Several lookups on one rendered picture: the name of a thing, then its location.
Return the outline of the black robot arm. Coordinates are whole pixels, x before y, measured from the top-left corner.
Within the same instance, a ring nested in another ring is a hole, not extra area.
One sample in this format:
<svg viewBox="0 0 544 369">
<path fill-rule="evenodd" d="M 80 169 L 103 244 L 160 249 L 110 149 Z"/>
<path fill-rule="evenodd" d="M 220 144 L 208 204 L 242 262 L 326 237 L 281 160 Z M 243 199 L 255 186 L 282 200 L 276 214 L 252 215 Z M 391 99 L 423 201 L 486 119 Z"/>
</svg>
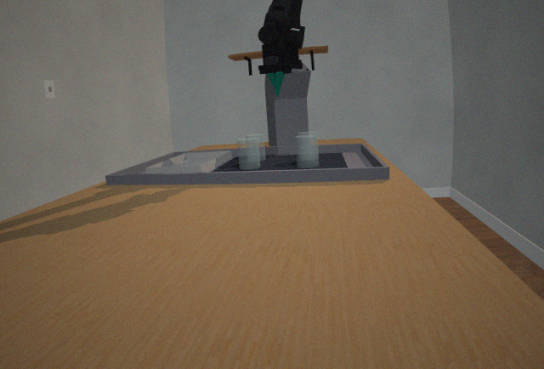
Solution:
<svg viewBox="0 0 544 369">
<path fill-rule="evenodd" d="M 263 27 L 258 32 L 258 38 L 263 43 L 263 65 L 291 63 L 292 68 L 303 69 L 298 55 L 298 49 L 303 46 L 305 31 L 305 26 L 300 26 L 302 2 L 303 0 L 272 1 Z M 290 30 L 292 28 L 300 30 Z"/>
</svg>

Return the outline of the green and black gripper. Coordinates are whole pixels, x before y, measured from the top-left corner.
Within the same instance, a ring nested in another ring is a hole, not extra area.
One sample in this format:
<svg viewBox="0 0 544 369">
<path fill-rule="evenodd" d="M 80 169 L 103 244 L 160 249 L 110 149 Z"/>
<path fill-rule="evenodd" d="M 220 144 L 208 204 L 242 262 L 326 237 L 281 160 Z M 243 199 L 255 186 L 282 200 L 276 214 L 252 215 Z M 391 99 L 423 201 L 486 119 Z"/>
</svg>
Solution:
<svg viewBox="0 0 544 369">
<path fill-rule="evenodd" d="M 290 67 L 290 68 L 287 68 Z M 280 69 L 278 69 L 280 68 Z M 283 81 L 283 78 L 285 74 L 292 73 L 292 64 L 291 63 L 283 63 L 283 64 L 275 64 L 275 65 L 259 65 L 258 66 L 260 74 L 267 74 L 272 82 L 276 96 L 280 95 L 281 90 L 281 84 Z M 277 71 L 278 70 L 278 71 Z M 283 74 L 284 72 L 284 74 Z M 281 74 L 283 74 L 283 77 L 281 78 Z M 281 81 L 281 82 L 280 82 Z M 276 82 L 276 83 L 275 83 Z"/>
</svg>

